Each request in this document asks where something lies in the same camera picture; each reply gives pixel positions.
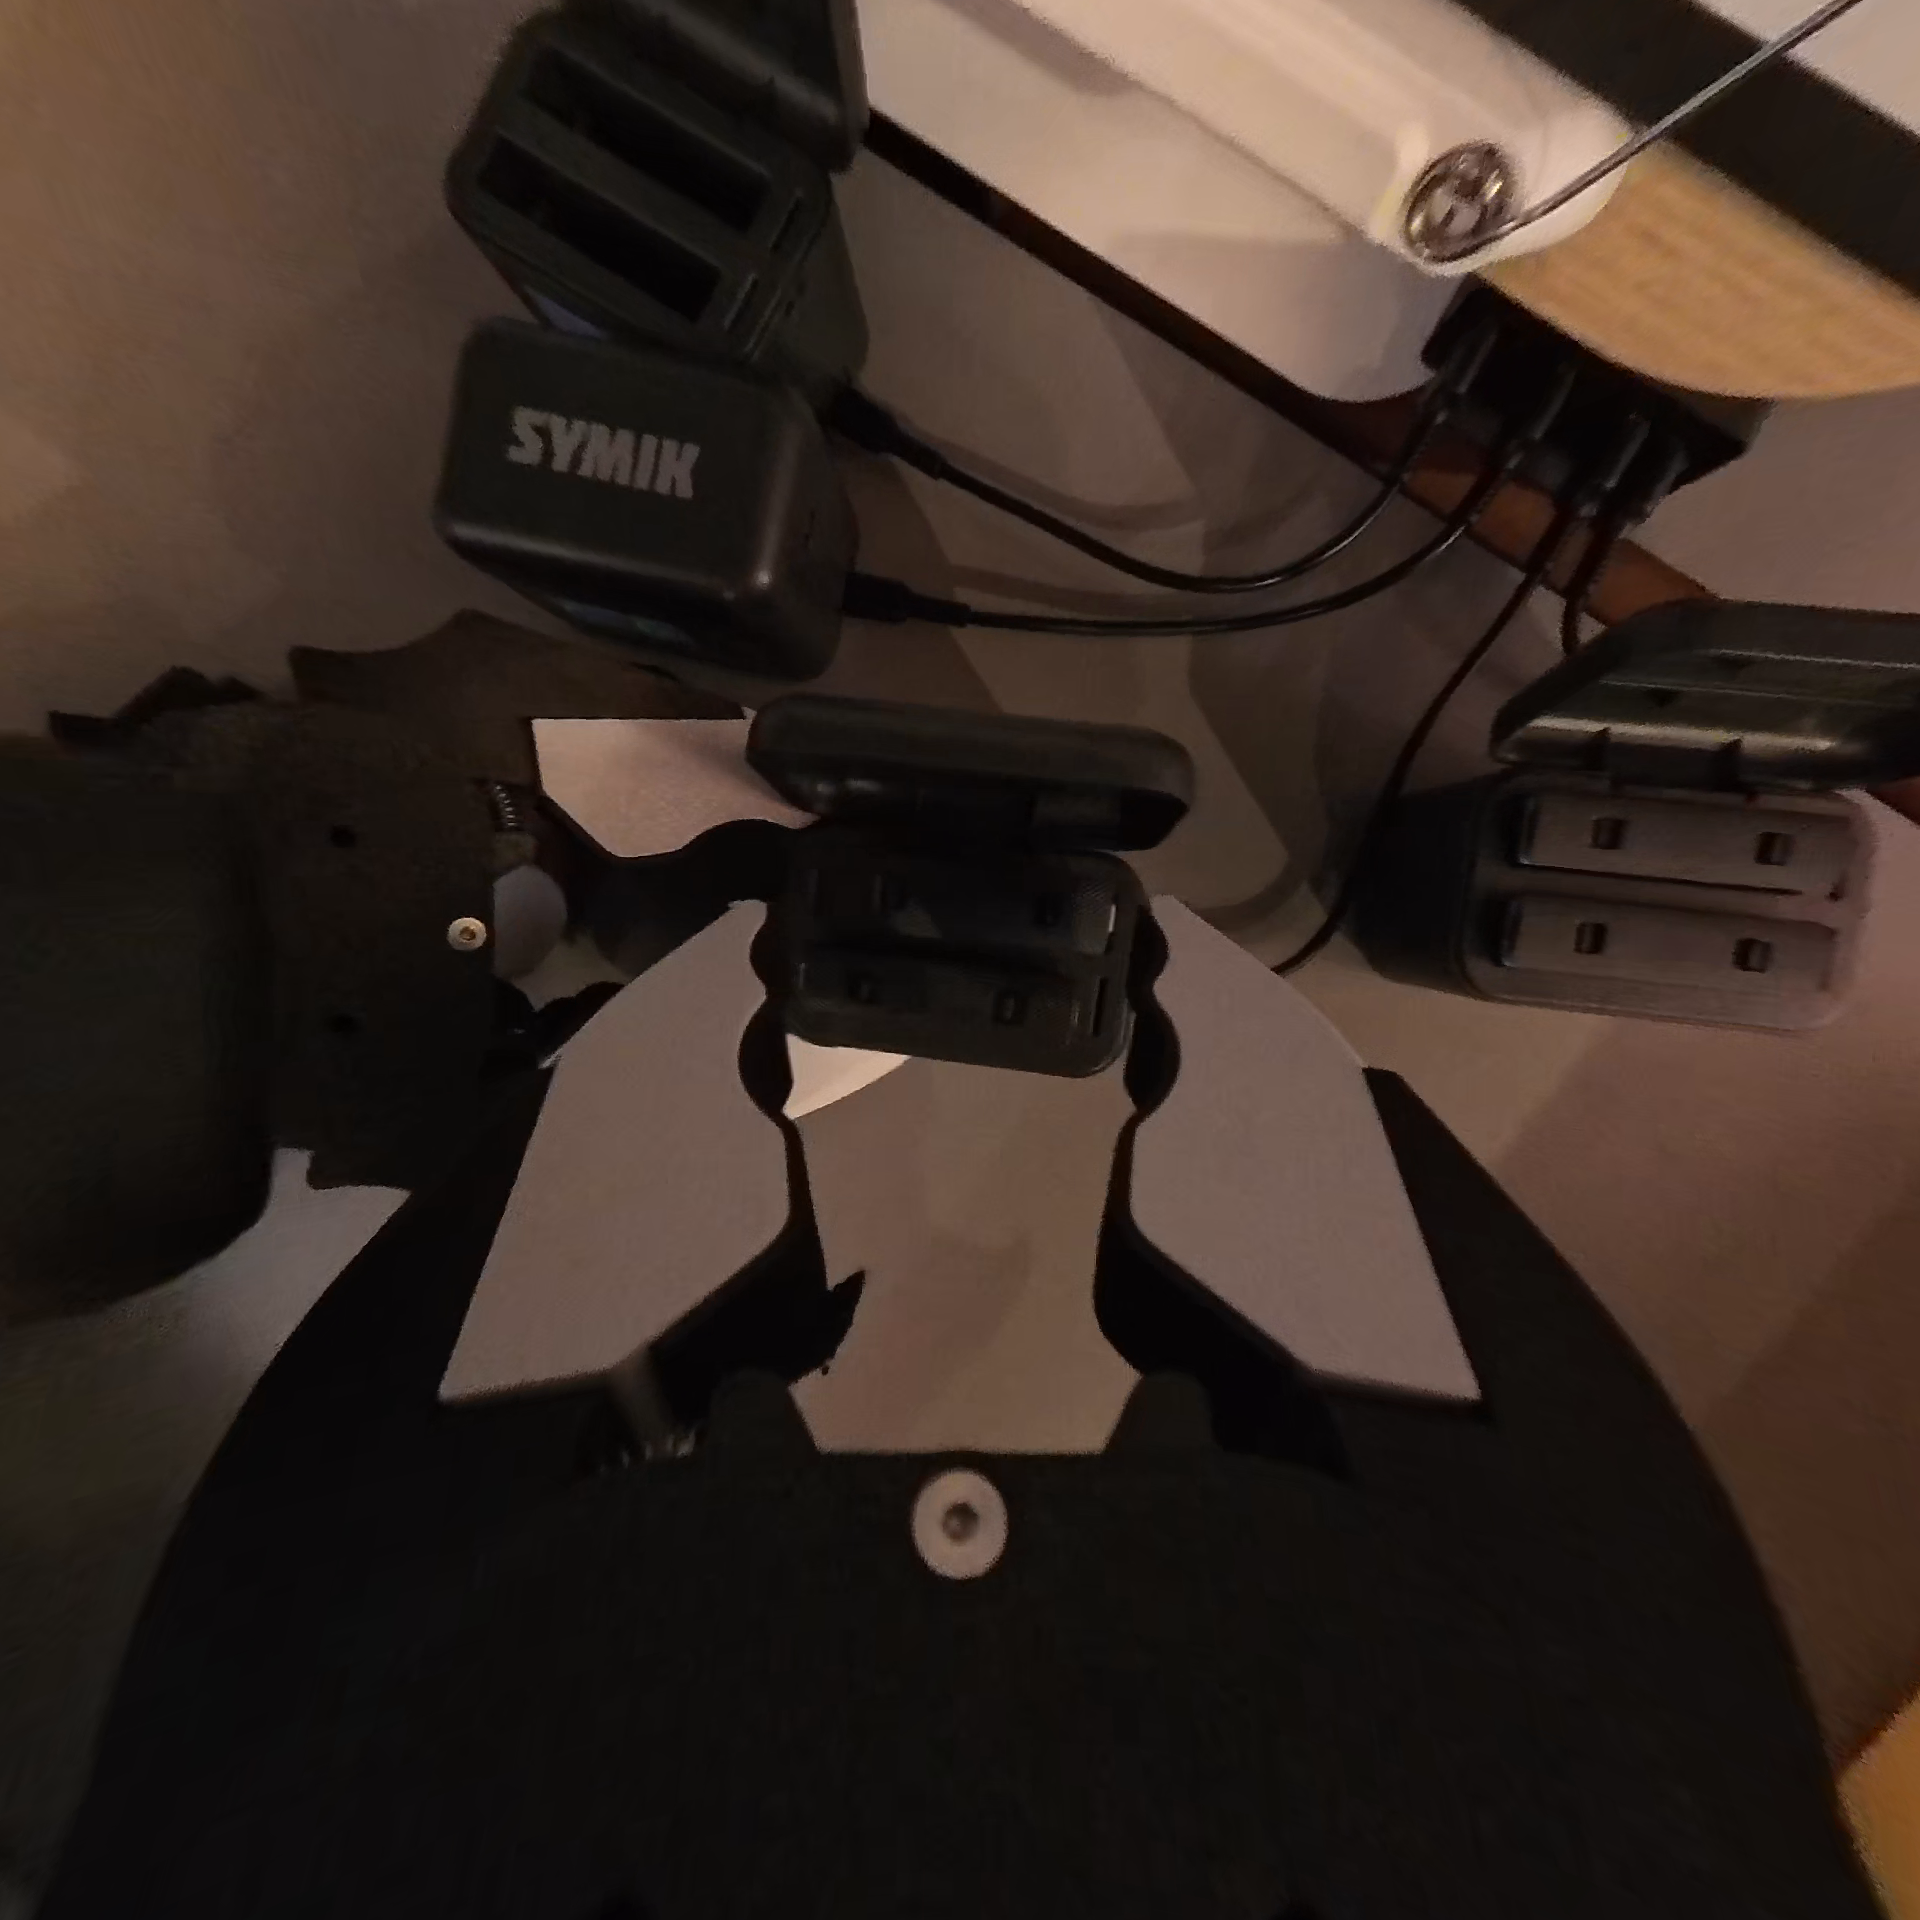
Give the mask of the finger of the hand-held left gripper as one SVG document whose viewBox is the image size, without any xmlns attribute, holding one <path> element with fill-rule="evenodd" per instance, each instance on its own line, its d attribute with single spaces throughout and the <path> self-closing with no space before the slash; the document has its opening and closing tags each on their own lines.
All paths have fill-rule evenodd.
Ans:
<svg viewBox="0 0 1920 1920">
<path fill-rule="evenodd" d="M 520 982 L 554 953 L 567 929 L 560 884 L 542 869 L 513 869 L 493 879 L 490 966 L 496 977 Z M 905 1055 L 858 1047 L 816 1047 L 785 1039 L 789 1117 L 807 1117 L 895 1071 Z"/>
<path fill-rule="evenodd" d="M 604 896 L 766 901 L 781 876 L 785 805 L 749 766 L 751 719 L 540 718 L 534 781 L 567 902 Z"/>
</svg>

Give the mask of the round metal screw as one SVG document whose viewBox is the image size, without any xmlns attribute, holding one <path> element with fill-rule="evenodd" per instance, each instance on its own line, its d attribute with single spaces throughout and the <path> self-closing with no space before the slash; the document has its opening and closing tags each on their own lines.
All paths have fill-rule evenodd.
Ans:
<svg viewBox="0 0 1920 1920">
<path fill-rule="evenodd" d="M 1400 208 L 1400 240 L 1421 261 L 1448 261 L 1492 242 L 1517 204 L 1520 169 L 1489 138 L 1432 156 Z"/>
</svg>

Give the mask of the dark lidded battery charging case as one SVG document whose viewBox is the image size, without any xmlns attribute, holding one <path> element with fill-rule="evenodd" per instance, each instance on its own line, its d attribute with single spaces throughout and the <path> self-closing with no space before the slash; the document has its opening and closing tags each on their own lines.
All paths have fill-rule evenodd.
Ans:
<svg viewBox="0 0 1920 1920">
<path fill-rule="evenodd" d="M 756 711 L 749 766 L 808 817 L 769 901 L 768 929 L 780 960 L 772 998 L 781 1020 L 798 961 L 822 948 L 1097 972 L 1122 985 L 1132 1012 L 1129 974 L 1145 893 L 1129 854 L 1160 845 L 1188 813 L 1193 760 L 1176 740 L 1138 727 L 785 695 Z M 790 916 L 789 887 L 801 858 L 836 850 L 1105 857 L 1132 876 L 1138 916 L 1124 944 L 1094 958 L 820 942 Z"/>
<path fill-rule="evenodd" d="M 1357 865 L 1349 933 L 1377 974 L 1505 1005 L 1808 1033 L 1837 1014 L 1854 982 L 1877 842 L 1860 796 L 1916 777 L 1918 620 L 1714 596 L 1648 607 L 1509 698 L 1487 751 L 1489 775 L 1399 800 Z M 1512 861 L 1509 834 L 1514 801 L 1537 789 L 1854 808 L 1865 858 L 1837 898 L 1529 870 Z M 1806 1024 L 1575 1010 L 1487 961 L 1497 902 L 1526 893 L 1816 921 L 1840 933 L 1844 954 Z"/>
</svg>

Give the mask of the light wooden board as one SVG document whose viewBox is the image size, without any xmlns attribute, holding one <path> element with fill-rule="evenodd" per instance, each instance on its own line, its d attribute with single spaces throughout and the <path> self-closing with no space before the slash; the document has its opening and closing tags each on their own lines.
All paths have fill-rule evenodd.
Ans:
<svg viewBox="0 0 1920 1920">
<path fill-rule="evenodd" d="M 1569 238 L 1479 270 L 1625 372 L 1734 399 L 1918 384 L 1918 300 L 1679 151 L 1634 159 Z"/>
</svg>

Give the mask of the black multi-port USB charger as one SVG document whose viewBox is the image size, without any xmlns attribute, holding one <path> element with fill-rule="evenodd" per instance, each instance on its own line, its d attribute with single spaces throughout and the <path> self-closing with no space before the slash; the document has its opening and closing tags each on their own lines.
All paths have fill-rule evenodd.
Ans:
<svg viewBox="0 0 1920 1920">
<path fill-rule="evenodd" d="M 1772 399 L 1684 391 L 1630 372 L 1480 281 L 1448 301 L 1418 357 L 1432 388 L 1455 376 L 1446 431 L 1462 445 L 1501 447 L 1561 396 L 1520 468 L 1524 487 L 1553 496 L 1614 453 L 1632 425 L 1644 437 L 1625 482 L 1669 496 L 1738 461 L 1774 414 Z"/>
</svg>

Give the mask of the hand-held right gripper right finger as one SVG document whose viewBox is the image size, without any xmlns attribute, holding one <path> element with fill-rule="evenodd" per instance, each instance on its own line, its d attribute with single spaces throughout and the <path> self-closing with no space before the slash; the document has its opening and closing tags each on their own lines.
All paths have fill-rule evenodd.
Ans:
<svg viewBox="0 0 1920 1920">
<path fill-rule="evenodd" d="M 1135 944 L 1117 1225 L 1314 1385 L 1480 1400 L 1357 1050 L 1172 896 Z"/>
</svg>

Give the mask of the black two-slot battery charger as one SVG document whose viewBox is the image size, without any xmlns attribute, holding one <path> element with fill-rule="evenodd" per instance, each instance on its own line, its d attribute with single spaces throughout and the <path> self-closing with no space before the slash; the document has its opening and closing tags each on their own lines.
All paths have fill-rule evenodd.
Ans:
<svg viewBox="0 0 1920 1920">
<path fill-rule="evenodd" d="M 850 2 L 568 2 L 504 39 L 442 199 L 545 325 L 814 397 L 871 333 L 834 183 L 868 130 Z"/>
</svg>

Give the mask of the glossy white fixture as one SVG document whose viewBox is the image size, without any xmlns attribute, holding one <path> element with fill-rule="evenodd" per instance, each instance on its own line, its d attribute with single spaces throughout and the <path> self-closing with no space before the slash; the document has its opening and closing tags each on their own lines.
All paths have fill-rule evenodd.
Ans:
<svg viewBox="0 0 1920 1920">
<path fill-rule="evenodd" d="M 1614 159 L 1617 110 L 1439 2 L 854 5 L 871 104 L 985 159 L 1063 158 L 1069 136 L 1165 130 L 1234 153 L 1428 276 L 1569 238 L 1617 178 L 1548 199 Z M 1489 244 L 1421 261 L 1400 208 L 1426 162 L 1489 138 L 1520 169 Z"/>
</svg>

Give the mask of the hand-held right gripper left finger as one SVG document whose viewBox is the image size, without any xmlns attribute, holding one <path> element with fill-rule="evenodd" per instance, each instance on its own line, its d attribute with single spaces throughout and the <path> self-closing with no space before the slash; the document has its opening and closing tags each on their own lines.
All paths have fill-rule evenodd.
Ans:
<svg viewBox="0 0 1920 1920">
<path fill-rule="evenodd" d="M 561 1047 L 438 1382 L 442 1404 L 607 1385 L 694 1410 L 682 1358 L 756 1264 L 818 1264 L 799 1138 L 749 1089 L 760 902 L 735 902 Z"/>
</svg>

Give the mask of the black charger with white lettering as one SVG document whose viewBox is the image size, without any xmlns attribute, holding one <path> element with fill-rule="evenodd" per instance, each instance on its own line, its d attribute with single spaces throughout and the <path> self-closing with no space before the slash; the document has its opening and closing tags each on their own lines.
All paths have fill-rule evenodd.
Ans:
<svg viewBox="0 0 1920 1920">
<path fill-rule="evenodd" d="M 458 349 L 431 520 L 575 628 L 780 684 L 834 661 L 857 562 L 848 485 L 785 384 L 509 320 Z"/>
</svg>

